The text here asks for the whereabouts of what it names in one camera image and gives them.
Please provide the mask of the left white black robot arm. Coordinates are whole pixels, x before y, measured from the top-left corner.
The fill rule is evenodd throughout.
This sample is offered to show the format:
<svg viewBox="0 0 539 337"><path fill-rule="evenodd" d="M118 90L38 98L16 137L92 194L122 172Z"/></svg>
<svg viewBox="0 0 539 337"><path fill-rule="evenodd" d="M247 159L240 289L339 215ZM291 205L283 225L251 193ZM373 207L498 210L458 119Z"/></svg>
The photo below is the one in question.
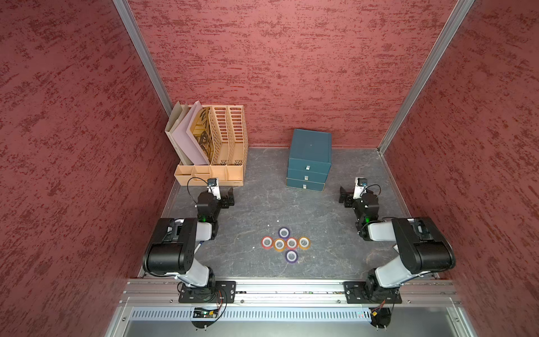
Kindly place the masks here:
<svg viewBox="0 0 539 337"><path fill-rule="evenodd" d="M154 277L174 277L198 292L216 290L211 268L195 258L199 244L218 234L220 211L234 205L234 190L218 195L219 188L200 193L195 218L160 218L143 257L144 271Z"/></svg>

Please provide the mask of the red tape roll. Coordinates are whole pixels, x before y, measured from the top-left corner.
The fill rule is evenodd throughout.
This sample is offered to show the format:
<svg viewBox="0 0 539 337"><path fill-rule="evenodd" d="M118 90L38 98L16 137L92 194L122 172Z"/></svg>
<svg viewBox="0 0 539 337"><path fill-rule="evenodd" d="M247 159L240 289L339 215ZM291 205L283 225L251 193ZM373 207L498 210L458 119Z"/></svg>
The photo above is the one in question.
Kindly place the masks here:
<svg viewBox="0 0 539 337"><path fill-rule="evenodd" d="M273 247L274 240L270 236L263 237L261 244L264 249L271 249Z"/></svg>
<svg viewBox="0 0 539 337"><path fill-rule="evenodd" d="M298 248L298 241L296 238L293 238L293 237L289 237L287 240L286 240L286 248L289 249L289 250L295 250Z"/></svg>

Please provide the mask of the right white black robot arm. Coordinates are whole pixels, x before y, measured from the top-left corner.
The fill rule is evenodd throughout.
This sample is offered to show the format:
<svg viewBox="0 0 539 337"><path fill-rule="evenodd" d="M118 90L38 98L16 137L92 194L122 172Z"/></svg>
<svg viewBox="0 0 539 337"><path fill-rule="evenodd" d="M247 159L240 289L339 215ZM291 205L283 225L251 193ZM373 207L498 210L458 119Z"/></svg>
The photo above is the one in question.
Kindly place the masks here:
<svg viewBox="0 0 539 337"><path fill-rule="evenodd" d="M380 220L378 195L368 186L357 185L352 192L340 188L338 202L354 211L357 233L364 241L394 243L398 253L390 262L370 270L365 281L350 292L353 296L371 303L396 299L404 283L455 267L453 248L432 219Z"/></svg>

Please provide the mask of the teal three-drawer cabinet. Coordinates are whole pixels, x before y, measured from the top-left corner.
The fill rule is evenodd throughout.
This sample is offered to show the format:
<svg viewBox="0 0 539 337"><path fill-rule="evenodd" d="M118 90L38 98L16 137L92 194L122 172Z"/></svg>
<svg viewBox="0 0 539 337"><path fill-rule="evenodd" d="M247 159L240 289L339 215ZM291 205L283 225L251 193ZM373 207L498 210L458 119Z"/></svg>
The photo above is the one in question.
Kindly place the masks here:
<svg viewBox="0 0 539 337"><path fill-rule="evenodd" d="M321 192L332 165L330 133L295 129L288 158L286 186Z"/></svg>

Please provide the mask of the orange tape roll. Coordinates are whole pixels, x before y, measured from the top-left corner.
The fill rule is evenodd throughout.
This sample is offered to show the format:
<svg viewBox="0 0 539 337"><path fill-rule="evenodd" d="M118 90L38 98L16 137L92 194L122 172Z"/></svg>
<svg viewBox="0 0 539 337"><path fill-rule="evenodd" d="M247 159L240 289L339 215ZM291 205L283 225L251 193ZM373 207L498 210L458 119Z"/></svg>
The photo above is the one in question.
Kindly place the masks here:
<svg viewBox="0 0 539 337"><path fill-rule="evenodd" d="M286 242L283 239L277 239L274 241L274 249L278 252L282 252L286 249Z"/></svg>
<svg viewBox="0 0 539 337"><path fill-rule="evenodd" d="M311 241L307 237L301 237L298 240L298 246L303 250L309 249L310 245L311 245Z"/></svg>

